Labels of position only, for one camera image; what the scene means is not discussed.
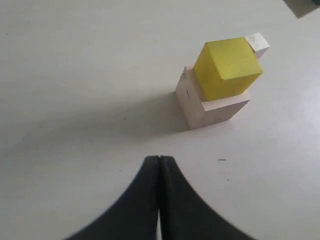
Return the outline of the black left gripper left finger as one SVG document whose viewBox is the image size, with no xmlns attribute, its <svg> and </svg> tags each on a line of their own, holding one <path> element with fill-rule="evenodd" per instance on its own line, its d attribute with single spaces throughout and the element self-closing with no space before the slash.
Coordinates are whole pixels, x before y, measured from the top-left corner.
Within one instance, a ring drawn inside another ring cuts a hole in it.
<svg viewBox="0 0 320 240">
<path fill-rule="evenodd" d="M 147 156 L 124 193 L 108 210 L 69 240 L 155 240 L 160 158 Z"/>
</svg>

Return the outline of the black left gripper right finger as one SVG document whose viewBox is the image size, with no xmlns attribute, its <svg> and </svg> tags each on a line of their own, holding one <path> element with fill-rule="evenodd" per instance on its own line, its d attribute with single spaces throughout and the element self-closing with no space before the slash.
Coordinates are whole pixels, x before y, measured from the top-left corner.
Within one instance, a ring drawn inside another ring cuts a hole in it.
<svg viewBox="0 0 320 240">
<path fill-rule="evenodd" d="M 159 212 L 164 240 L 251 240 L 195 192 L 172 156 L 161 156 Z"/>
</svg>

